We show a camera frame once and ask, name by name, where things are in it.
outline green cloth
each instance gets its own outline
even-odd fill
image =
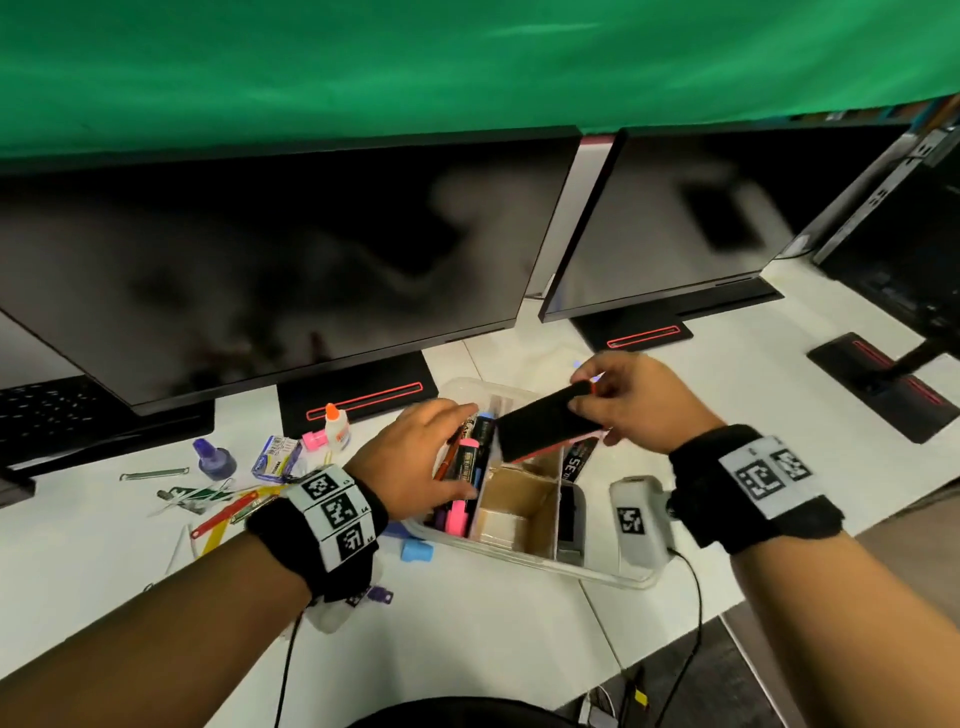
[[[757,119],[960,90],[956,0],[0,0],[0,156]]]

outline forearm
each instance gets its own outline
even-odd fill
[[[309,600],[241,534],[0,681],[0,725],[203,726]]]
[[[960,724],[960,633],[850,536],[732,562],[811,725]]]

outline computer monitor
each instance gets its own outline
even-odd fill
[[[540,317],[756,277],[906,130],[830,122],[622,131]]]
[[[141,415],[508,328],[579,141],[7,162],[0,310]]]

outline pink object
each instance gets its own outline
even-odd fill
[[[451,536],[467,535],[467,502],[465,500],[454,500],[450,506],[450,512],[446,514],[446,524],[444,531]]]
[[[303,441],[303,446],[311,451],[326,445],[326,433],[323,430],[304,432],[300,439]]]

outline left hand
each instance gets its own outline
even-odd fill
[[[350,459],[344,470],[367,484],[399,521],[451,500],[471,499],[476,491],[460,480],[434,480],[437,452],[476,404],[430,400],[407,407],[396,420]]]

